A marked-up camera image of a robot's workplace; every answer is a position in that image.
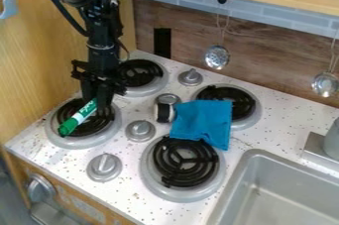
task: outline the blue cloth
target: blue cloth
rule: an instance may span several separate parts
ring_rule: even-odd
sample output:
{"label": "blue cloth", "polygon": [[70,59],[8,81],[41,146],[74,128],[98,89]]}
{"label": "blue cloth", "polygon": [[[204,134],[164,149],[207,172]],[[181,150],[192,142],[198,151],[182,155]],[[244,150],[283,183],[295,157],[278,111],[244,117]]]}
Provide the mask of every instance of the blue cloth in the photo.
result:
{"label": "blue cloth", "polygon": [[228,150],[232,124],[231,101],[196,100],[174,105],[175,119],[169,136],[199,141]]}

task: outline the silver knob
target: silver knob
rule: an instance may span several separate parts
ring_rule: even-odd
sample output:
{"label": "silver knob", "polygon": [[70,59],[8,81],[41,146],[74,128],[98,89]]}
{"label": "silver knob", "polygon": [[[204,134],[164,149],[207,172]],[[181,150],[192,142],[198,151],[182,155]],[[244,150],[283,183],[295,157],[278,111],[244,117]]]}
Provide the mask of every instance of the silver knob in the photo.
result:
{"label": "silver knob", "polygon": [[57,194],[51,183],[36,173],[30,176],[27,193],[32,202],[43,202],[48,198],[53,198]]}
{"label": "silver knob", "polygon": [[155,126],[146,120],[138,120],[129,124],[126,128],[126,137],[134,142],[146,142],[156,134]]}
{"label": "silver knob", "polygon": [[103,154],[92,159],[87,166],[87,175],[94,181],[112,180],[122,170],[119,158],[110,154]]}
{"label": "silver knob", "polygon": [[192,68],[189,71],[182,72],[178,76],[178,81],[185,86],[196,86],[202,82],[202,75]]}

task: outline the green marker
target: green marker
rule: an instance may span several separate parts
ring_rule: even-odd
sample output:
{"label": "green marker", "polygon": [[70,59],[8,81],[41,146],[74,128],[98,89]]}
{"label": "green marker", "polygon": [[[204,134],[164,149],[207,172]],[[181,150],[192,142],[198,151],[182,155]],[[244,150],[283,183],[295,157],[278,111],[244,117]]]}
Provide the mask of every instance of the green marker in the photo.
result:
{"label": "green marker", "polygon": [[57,131],[62,136],[70,135],[78,125],[81,125],[90,115],[96,111],[96,98],[88,102],[85,106],[79,109],[74,115],[59,125]]}

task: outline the sink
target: sink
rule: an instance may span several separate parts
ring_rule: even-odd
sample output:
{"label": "sink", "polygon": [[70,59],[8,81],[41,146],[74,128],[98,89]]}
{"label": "sink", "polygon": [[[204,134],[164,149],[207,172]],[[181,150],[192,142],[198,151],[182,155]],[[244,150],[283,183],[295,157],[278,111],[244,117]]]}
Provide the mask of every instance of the sink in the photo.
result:
{"label": "sink", "polygon": [[339,179],[263,150],[246,152],[208,225],[339,224]]}

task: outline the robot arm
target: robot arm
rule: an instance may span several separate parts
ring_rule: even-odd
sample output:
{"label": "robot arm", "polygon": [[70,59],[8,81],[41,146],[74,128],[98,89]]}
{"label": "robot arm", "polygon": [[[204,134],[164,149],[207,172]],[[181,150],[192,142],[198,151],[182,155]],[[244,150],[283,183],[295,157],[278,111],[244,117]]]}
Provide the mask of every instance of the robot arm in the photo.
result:
{"label": "robot arm", "polygon": [[67,20],[85,37],[88,37],[88,61],[73,60],[71,76],[81,83],[82,98],[88,102],[97,98],[98,112],[105,116],[114,93],[124,94],[117,68],[123,26],[118,0],[60,0],[75,7],[85,23],[83,29],[60,4],[52,0]]}

